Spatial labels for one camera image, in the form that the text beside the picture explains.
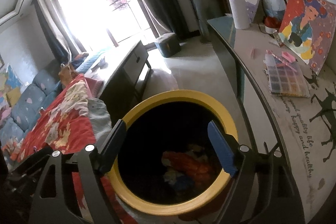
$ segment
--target white vase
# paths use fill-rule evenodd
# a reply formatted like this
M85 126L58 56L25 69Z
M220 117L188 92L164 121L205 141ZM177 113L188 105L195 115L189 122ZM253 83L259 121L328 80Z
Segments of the white vase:
M244 30L250 27L245 0L229 0L236 29Z

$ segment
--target blue gripper pad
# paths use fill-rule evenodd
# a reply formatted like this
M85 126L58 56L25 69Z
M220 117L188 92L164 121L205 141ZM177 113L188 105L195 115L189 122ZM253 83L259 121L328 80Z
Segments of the blue gripper pad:
M233 177L238 169L234 165L234 153L213 121L208 124L208 136L225 172Z

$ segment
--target yellow ring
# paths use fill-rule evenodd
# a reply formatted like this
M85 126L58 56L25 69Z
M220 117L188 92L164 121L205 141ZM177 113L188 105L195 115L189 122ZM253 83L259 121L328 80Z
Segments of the yellow ring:
M194 90L173 90L160 93L141 102L130 110L123 118L127 129L148 110L170 102L191 102L211 111L223 126L225 132L238 141L235 123L226 108L213 97ZM118 158L108 173L116 194L131 207L151 215L170 216L191 212L213 200L227 185L230 175L222 170L211 186L197 197L179 204L161 205L147 202L134 195L124 184L118 169Z

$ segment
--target woman illustration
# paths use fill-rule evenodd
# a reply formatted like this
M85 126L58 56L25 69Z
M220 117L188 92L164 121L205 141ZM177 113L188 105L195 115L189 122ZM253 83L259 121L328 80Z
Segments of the woman illustration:
M318 0L311 2L303 0L303 2L304 12L300 16L294 17L279 35L287 46L300 54L302 59L309 60L314 56L315 49L323 39L319 36L314 42L312 41L313 31L310 22L317 17L325 18L328 13Z

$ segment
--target cabinet drawer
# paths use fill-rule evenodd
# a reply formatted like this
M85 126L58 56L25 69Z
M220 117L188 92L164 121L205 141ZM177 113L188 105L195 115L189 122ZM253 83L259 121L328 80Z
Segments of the cabinet drawer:
M132 54L127 59L124 64L124 70L127 76L130 78L131 82L135 85L143 66L148 58L148 53L142 44L135 47Z
M134 49L134 53L137 57L140 57L141 60L144 60L146 62L147 58L148 58L148 52L145 49L145 46L142 43L139 43L135 49Z

